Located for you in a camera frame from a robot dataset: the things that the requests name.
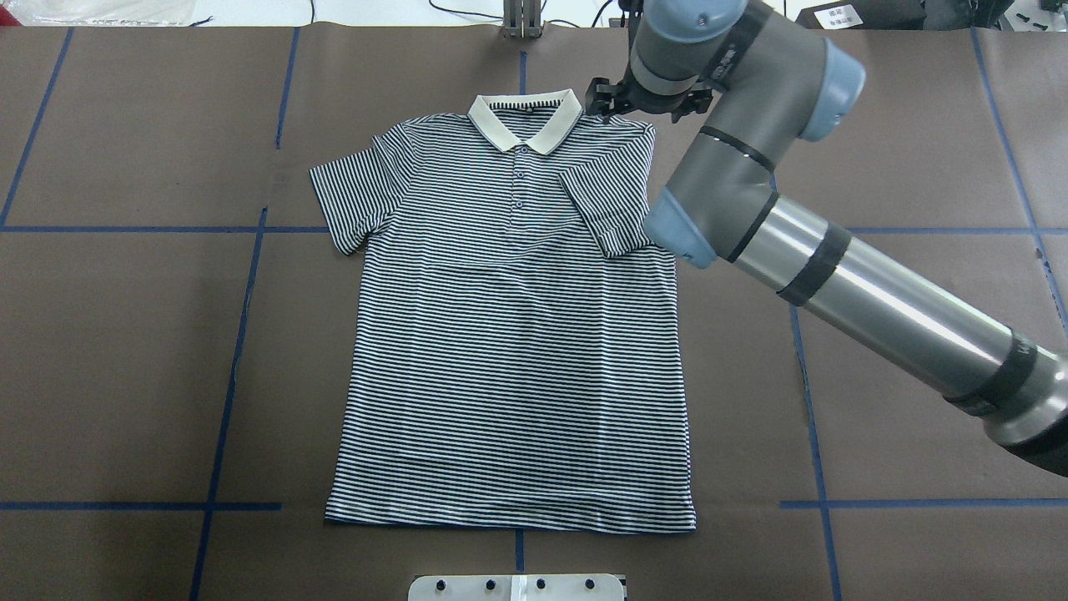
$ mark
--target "white collar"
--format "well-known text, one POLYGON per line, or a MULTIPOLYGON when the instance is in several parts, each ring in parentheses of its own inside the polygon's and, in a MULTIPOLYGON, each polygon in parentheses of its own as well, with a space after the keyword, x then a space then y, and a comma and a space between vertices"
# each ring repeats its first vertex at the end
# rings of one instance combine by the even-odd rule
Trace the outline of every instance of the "white collar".
POLYGON ((582 116, 582 105, 570 90, 519 96, 475 96, 474 104, 468 111, 471 123, 501 152, 507 152, 519 144, 527 144, 538 154, 549 154, 555 149, 571 132, 580 116, 582 116), (509 108, 549 106, 556 101, 560 102, 556 112, 552 113, 540 131, 527 141, 517 138, 490 108, 490 105, 507 105, 509 108))

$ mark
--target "label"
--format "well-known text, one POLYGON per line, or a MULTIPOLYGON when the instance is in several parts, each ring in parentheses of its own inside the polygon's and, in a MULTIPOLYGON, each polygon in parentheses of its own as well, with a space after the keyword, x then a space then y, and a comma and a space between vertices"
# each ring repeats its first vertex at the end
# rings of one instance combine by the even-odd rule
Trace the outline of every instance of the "label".
POLYGON ((823 29, 845 29, 864 25, 852 4, 843 4, 813 13, 823 29))

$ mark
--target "blue grid line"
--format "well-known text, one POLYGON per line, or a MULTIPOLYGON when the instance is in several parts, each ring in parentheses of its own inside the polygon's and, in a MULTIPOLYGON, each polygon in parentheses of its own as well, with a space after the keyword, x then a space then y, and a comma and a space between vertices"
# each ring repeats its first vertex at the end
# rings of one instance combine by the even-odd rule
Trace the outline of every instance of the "blue grid line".
POLYGON ((274 149, 282 147, 282 126, 285 124, 285 109, 289 104, 289 83, 293 82, 293 64, 297 62, 297 43, 300 41, 300 28, 293 28, 293 42, 289 43, 289 64, 285 67, 285 84, 282 86, 282 102, 278 107, 278 131, 274 132, 274 149))
POLYGON ((26 162, 30 159, 30 149, 33 147, 33 140, 36 139, 37 128, 41 127, 41 121, 45 117, 45 109, 48 108, 48 100, 52 97, 52 90, 56 89, 56 80, 59 79, 60 69, 63 67, 63 60, 66 59, 66 51, 70 47, 70 37, 73 35, 74 28, 68 27, 66 36, 63 38, 63 47, 60 48, 60 54, 56 58, 56 66, 52 67, 52 76, 48 79, 45 95, 41 98, 41 106, 37 107, 37 115, 33 118, 30 135, 26 138, 26 145, 22 146, 22 156, 18 159, 18 167, 15 168, 15 176, 11 180, 11 187, 7 188, 7 197, 4 200, 3 209, 0 210, 0 225, 3 225, 7 221, 11 205, 15 202, 15 193, 18 192, 18 183, 22 179, 22 170, 26 169, 26 162))
POLYGON ((4 501, 0 511, 281 511, 281 503, 4 501))
POLYGON ((848 227, 854 234, 1031 235, 1030 227, 848 227))
POLYGON ((519 50, 519 93, 527 93, 527 50, 519 50))
POLYGON ((326 225, 0 225, 0 233, 326 234, 326 225))
POLYGON ((10 233, 166 233, 166 234, 254 234, 255 225, 3 225, 0 232, 10 233))
POLYGON ((1068 499, 892 499, 783 501, 780 509, 932 509, 961 507, 1068 507, 1068 499))
POLYGON ((842 583, 838 579, 838 560, 834 553, 834 533, 831 531, 831 511, 827 504, 827 487, 823 484, 823 461, 819 455, 819 436, 816 432, 816 412, 812 405, 812 386, 808 382, 808 364, 804 358, 804 343, 801 341, 801 323, 798 321, 797 307, 790 305, 790 325, 794 328, 794 350, 801 367, 801 381, 804 385, 804 405, 808 412, 808 446, 812 452, 812 463, 816 474, 816 494, 820 521, 823 524, 823 548, 827 552, 827 565, 831 573, 831 591, 834 601, 842 601, 842 583))
POLYGON ((527 572, 527 542, 522 528, 516 528, 516 573, 527 572))
POLYGON ((976 29, 973 27, 970 30, 972 34, 972 47, 975 49, 975 60, 979 65, 979 78, 983 79, 983 89, 987 94, 987 102, 990 104, 990 113, 994 118, 994 126, 998 128, 998 136, 1001 138, 1002 147, 1005 151, 1005 157, 1008 159, 1009 169, 1012 171, 1012 180, 1016 183, 1016 189, 1020 194, 1020 200, 1023 202, 1023 210, 1027 215, 1027 224, 1031 225, 1031 232, 1035 239, 1035 246, 1038 251, 1042 253, 1042 268, 1046 271, 1046 281, 1050 286, 1050 292, 1053 295, 1053 303, 1057 310, 1057 318, 1061 320, 1061 329, 1064 331, 1065 335, 1068 336, 1068 322, 1065 318, 1068 314, 1065 313, 1065 302, 1064 298, 1061 296, 1061 287, 1057 285, 1057 279, 1053 274, 1053 269, 1050 267, 1050 253, 1046 251, 1046 243, 1042 241, 1042 236, 1038 233, 1038 222, 1035 220, 1035 211, 1031 206, 1031 197, 1027 195, 1027 190, 1023 187, 1023 177, 1020 176, 1020 169, 1016 162, 1016 155, 1012 154, 1012 146, 1008 142, 1008 136, 1005 133, 1005 125, 1002 123, 1001 111, 998 109, 998 101, 994 100, 994 92, 990 86, 990 77, 987 74, 987 64, 983 58, 983 48, 979 45, 979 35, 976 29))
POLYGON ((200 597, 201 580, 204 575, 204 562, 207 558, 207 543, 211 536, 211 519, 215 512, 211 506, 215 505, 216 496, 219 492, 219 476, 222 474, 222 457, 226 449, 226 432, 230 429, 230 415, 234 407, 234 394, 237 391, 237 368, 241 363, 241 352, 245 348, 245 332, 249 323, 249 304, 252 300, 252 288, 256 283, 256 270, 260 268, 260 250, 263 248, 264 230, 267 224, 267 207, 260 211, 260 224, 257 225, 256 241, 252 247, 252 260, 249 265, 249 280, 245 284, 245 300, 241 304, 241 319, 237 327, 237 342, 234 344, 234 360, 230 364, 230 380, 226 384, 226 400, 222 407, 222 422, 219 425, 219 440, 215 447, 215 465, 211 469, 211 483, 208 487, 207 505, 204 511, 204 523, 201 526, 200 545, 197 549, 197 564, 193 567, 192 586, 189 589, 190 601, 195 601, 200 597))
MULTIPOLYGON (((854 234, 1068 235, 1068 227, 848 227, 854 234)), ((0 233, 254 234, 257 225, 0 225, 0 233)), ((266 225, 266 234, 325 234, 326 225, 266 225)))

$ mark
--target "short sleeve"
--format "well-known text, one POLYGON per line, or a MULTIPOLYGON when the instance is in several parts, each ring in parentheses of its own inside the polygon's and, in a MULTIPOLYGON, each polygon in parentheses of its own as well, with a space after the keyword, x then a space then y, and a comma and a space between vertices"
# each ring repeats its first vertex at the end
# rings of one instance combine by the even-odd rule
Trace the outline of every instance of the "short sleeve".
POLYGON ((642 231, 656 129, 594 160, 565 170, 564 189, 606 257, 654 243, 642 231))
POLYGON ((408 190, 411 144, 402 125, 375 136, 371 147, 311 170, 330 237, 351 254, 377 231, 408 190))

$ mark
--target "polo shirt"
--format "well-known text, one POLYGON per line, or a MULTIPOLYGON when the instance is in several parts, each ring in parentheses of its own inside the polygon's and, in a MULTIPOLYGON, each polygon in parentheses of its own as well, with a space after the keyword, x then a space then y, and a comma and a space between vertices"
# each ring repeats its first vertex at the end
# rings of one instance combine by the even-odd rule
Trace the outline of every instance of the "polo shirt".
POLYGON ((478 96, 311 170, 336 248, 366 243, 328 520, 694 528, 654 133, 478 96))

